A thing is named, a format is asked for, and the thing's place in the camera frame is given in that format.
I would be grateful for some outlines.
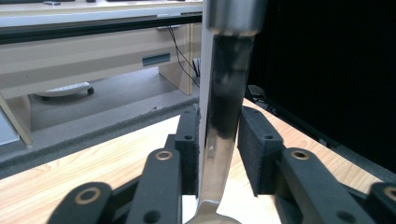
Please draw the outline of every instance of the gray floor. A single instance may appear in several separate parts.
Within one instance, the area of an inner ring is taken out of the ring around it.
[[[171,118],[198,104],[199,89],[185,95],[150,68],[91,82],[81,92],[51,98],[30,95],[33,144],[0,146],[0,178]]]

